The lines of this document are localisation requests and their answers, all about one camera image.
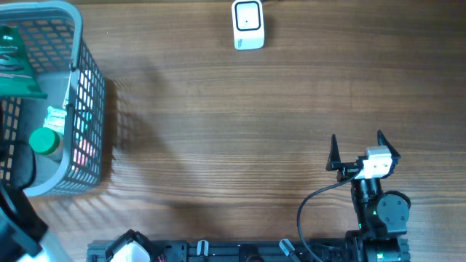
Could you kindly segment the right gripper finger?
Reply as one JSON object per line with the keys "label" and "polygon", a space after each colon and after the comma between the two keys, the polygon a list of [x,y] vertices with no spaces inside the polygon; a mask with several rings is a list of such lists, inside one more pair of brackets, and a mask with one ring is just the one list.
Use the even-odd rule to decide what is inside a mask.
{"label": "right gripper finger", "polygon": [[399,160],[401,158],[401,155],[389,143],[381,130],[377,131],[377,141],[380,146],[386,146],[389,149],[393,159]]}
{"label": "right gripper finger", "polygon": [[330,148],[327,164],[340,164],[340,163],[341,163],[341,158],[339,154],[338,142],[336,139],[336,135],[332,134],[331,148]]}

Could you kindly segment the light green tissue packet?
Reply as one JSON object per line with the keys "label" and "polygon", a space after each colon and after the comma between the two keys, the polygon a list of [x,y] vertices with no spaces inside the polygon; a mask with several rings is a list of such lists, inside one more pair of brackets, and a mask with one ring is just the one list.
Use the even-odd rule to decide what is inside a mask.
{"label": "light green tissue packet", "polygon": [[61,135],[65,133],[67,111],[62,108],[49,106],[44,118],[43,127],[49,128]]}

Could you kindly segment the green lid jar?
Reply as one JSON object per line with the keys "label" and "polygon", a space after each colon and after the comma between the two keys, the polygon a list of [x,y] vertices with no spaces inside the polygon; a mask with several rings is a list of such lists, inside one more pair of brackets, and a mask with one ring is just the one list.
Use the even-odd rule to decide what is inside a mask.
{"label": "green lid jar", "polygon": [[48,127],[34,130],[28,142],[36,154],[56,162],[63,158],[63,136]]}

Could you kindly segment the green 3M gloves packet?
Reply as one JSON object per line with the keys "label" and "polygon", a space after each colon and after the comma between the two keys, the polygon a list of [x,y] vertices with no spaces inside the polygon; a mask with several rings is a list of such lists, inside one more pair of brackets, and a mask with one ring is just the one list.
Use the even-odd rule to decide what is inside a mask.
{"label": "green 3M gloves packet", "polygon": [[36,81],[22,36],[8,25],[1,25],[1,96],[47,99]]}

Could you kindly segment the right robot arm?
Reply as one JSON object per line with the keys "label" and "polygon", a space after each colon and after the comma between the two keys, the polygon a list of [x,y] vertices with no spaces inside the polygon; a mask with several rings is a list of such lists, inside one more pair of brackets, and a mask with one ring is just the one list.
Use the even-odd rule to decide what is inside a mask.
{"label": "right robot arm", "polygon": [[411,260],[407,222],[411,200],[399,191],[383,191],[382,180],[394,173],[400,154],[382,131],[377,146],[368,147],[354,162],[343,162],[335,135],[331,137],[327,171],[337,172],[339,183],[351,183],[358,230],[345,234],[347,261],[406,262]]}

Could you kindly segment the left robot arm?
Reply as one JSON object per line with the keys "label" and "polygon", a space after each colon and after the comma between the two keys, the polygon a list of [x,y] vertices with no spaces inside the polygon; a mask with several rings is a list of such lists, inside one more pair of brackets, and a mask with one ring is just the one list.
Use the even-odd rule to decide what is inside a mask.
{"label": "left robot arm", "polygon": [[[17,262],[70,261],[71,256],[37,215],[23,190],[1,183],[1,260]],[[100,250],[90,249],[89,261],[163,261],[163,253],[138,231],[129,230]]]}

